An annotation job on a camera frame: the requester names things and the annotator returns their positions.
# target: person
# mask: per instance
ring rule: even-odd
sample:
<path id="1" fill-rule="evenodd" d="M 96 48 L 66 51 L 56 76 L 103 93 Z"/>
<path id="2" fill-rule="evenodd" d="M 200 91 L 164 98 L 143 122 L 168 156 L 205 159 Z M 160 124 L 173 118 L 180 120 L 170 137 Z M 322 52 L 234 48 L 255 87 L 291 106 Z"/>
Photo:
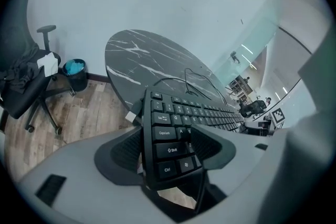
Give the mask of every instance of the person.
<path id="1" fill-rule="evenodd" d="M 269 106 L 271 104 L 271 101 L 272 101 L 271 97 L 266 98 L 267 106 Z"/>
<path id="2" fill-rule="evenodd" d="M 247 77 L 246 79 L 243 79 L 245 81 L 245 83 L 248 83 L 248 80 L 250 79 L 250 77 Z"/>

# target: black marble table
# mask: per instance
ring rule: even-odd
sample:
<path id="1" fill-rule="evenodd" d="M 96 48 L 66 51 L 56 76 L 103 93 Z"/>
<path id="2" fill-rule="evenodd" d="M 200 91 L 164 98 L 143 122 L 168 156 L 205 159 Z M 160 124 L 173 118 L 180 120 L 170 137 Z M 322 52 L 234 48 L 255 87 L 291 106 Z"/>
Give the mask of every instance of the black marble table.
<path id="1" fill-rule="evenodd" d="M 151 32 L 124 30 L 113 35 L 106 44 L 105 66 L 113 89 L 128 109 L 144 96 L 146 87 L 161 78 L 184 80 L 185 68 L 207 76 L 225 100 L 234 105 L 224 86 L 205 64 L 175 42 Z M 187 81 L 213 101 L 225 104 L 205 78 L 191 73 L 187 74 Z M 157 86 L 178 93 L 186 91 L 185 83 L 177 80 L 164 80 Z"/>

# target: black trash can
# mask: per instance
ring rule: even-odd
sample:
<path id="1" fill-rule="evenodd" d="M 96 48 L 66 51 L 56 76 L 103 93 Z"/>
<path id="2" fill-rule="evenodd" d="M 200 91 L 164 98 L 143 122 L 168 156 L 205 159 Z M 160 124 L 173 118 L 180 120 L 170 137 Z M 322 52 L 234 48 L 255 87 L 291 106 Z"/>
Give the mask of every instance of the black trash can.
<path id="1" fill-rule="evenodd" d="M 80 92 L 84 90 L 88 85 L 88 79 L 86 76 L 86 64 L 82 59 L 74 59 L 75 62 L 84 64 L 84 68 L 76 74 L 68 74 L 65 68 L 66 63 L 63 65 L 63 74 L 68 78 L 69 83 L 75 92 Z"/>

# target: black keyboard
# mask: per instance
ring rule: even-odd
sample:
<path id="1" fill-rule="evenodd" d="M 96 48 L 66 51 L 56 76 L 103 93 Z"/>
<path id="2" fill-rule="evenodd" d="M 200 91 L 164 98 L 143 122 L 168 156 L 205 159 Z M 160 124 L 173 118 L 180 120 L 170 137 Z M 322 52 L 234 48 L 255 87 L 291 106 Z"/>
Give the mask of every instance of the black keyboard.
<path id="1" fill-rule="evenodd" d="M 148 87 L 142 121 L 144 178 L 151 189 L 159 190 L 185 184 L 201 172 L 190 143 L 192 124 L 238 132 L 244 119 L 223 103 Z"/>

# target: black armrest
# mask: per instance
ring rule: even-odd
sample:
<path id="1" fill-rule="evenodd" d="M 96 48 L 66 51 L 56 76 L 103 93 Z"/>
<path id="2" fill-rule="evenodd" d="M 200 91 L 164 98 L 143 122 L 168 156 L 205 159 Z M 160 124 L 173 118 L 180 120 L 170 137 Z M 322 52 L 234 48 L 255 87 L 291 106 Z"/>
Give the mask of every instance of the black armrest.
<path id="1" fill-rule="evenodd" d="M 46 25 L 37 29 L 38 33 L 48 33 L 56 29 L 56 25 Z"/>
<path id="2" fill-rule="evenodd" d="M 55 29 L 56 29 L 56 25 L 46 25 L 46 26 L 43 26 L 43 27 L 37 29 L 38 33 L 43 34 L 43 41 L 44 41 L 44 46 L 45 46 L 46 50 L 50 50 L 49 49 L 48 33 L 55 30 Z"/>

